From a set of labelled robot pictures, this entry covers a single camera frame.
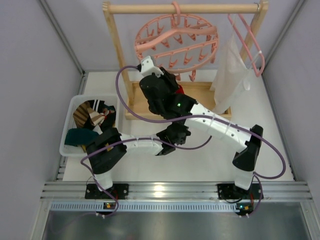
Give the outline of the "pink round clip hanger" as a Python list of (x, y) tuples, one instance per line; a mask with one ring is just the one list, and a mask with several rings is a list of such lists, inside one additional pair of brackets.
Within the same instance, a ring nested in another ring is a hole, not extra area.
[(218, 28), (203, 17), (182, 13), (176, 1), (174, 14), (163, 14), (148, 21), (138, 31), (134, 49), (139, 60), (151, 56), (158, 67), (180, 80), (188, 73), (196, 79), (197, 69), (214, 63), (219, 47)]

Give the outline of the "black white-striped sock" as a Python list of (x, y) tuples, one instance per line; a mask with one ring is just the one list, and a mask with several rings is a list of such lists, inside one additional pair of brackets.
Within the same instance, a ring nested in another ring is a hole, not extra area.
[(96, 126), (100, 126), (105, 120), (104, 101), (99, 99), (89, 100), (85, 103), (86, 122), (84, 128), (92, 130)]

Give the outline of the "teal sock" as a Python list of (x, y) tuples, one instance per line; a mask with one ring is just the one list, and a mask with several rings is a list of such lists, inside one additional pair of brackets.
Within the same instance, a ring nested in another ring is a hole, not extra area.
[(99, 134), (93, 130), (87, 128), (72, 128), (67, 131), (64, 144), (67, 146), (87, 146), (90, 144)]

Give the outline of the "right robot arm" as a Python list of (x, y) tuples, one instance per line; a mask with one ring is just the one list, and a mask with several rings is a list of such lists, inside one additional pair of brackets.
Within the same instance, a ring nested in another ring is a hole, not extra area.
[(165, 120), (187, 117), (179, 123), (231, 145), (236, 151), (232, 161), (235, 167), (234, 184), (238, 189), (248, 191), (252, 185), (264, 129), (257, 124), (251, 128), (237, 129), (236, 125), (216, 115), (196, 99), (180, 93), (176, 77), (163, 67), (140, 64), (137, 68), (143, 76), (139, 87), (147, 100), (149, 111)]

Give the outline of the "brown striped sock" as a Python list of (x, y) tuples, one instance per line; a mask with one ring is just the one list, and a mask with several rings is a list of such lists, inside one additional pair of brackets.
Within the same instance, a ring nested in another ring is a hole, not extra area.
[(77, 128), (94, 128), (101, 124), (105, 116), (94, 110), (89, 101), (80, 104), (73, 113), (73, 119)]

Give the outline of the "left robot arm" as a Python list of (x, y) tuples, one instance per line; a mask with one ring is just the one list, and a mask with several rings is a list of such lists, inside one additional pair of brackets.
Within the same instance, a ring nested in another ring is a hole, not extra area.
[(170, 124), (166, 129), (150, 136), (134, 136), (120, 133), (111, 127), (96, 136), (85, 146), (97, 188), (100, 192), (113, 186), (111, 169), (124, 156), (148, 154), (165, 156), (186, 143), (191, 135), (187, 126)]

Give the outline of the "red sock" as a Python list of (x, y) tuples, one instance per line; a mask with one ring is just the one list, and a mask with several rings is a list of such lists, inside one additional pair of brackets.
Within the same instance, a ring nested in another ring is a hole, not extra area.
[(176, 94), (184, 94), (184, 89), (183, 87), (179, 84), (178, 89), (175, 91)]

